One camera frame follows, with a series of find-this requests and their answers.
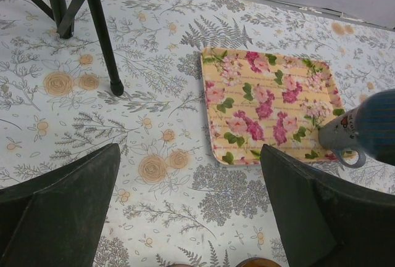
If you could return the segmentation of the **brown wooden coaster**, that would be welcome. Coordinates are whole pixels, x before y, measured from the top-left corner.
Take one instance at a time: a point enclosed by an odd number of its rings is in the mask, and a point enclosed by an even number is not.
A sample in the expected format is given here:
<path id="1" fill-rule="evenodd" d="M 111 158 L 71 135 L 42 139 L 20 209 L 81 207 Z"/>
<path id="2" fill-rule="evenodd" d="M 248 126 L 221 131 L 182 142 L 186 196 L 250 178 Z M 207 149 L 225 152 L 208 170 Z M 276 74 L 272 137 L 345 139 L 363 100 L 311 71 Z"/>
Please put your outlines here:
<path id="1" fill-rule="evenodd" d="M 177 264 L 172 264 L 169 267 L 192 267 L 192 266 L 187 264 L 177 263 Z"/>
<path id="2" fill-rule="evenodd" d="M 281 265 L 267 258 L 255 257 L 243 260 L 236 267 L 281 267 Z"/>

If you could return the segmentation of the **dark blue glazed mug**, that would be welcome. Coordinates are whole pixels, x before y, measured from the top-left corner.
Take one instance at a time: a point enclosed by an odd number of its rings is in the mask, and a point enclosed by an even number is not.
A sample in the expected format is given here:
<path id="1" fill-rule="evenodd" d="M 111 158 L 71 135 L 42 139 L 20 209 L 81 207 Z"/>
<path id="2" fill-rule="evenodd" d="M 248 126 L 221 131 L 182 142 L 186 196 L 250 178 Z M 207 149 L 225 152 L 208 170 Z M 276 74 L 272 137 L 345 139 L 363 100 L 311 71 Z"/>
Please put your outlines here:
<path id="1" fill-rule="evenodd" d="M 371 158 L 394 165 L 394 89 L 378 92 L 360 104 L 355 118 L 359 147 Z"/>

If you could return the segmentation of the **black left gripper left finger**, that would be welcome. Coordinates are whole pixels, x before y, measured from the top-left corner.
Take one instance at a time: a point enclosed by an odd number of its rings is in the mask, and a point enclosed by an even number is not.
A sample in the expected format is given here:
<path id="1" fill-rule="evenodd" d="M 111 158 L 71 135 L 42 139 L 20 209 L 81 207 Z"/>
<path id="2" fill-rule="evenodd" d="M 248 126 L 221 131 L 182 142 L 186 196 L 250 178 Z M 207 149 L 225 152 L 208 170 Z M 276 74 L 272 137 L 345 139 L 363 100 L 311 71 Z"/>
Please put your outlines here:
<path id="1" fill-rule="evenodd" d="M 119 166 L 108 144 L 1 189 L 1 266 L 92 266 Z"/>

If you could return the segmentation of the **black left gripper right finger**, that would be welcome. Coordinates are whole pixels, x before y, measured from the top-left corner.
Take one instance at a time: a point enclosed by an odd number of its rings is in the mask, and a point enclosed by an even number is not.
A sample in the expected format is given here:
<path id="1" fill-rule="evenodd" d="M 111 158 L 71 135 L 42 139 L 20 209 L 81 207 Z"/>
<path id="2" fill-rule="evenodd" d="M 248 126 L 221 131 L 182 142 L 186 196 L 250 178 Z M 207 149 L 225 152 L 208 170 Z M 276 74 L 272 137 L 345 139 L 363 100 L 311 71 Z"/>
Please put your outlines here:
<path id="1" fill-rule="evenodd" d="M 260 165 L 290 266 L 394 266 L 394 196 L 268 145 Z"/>

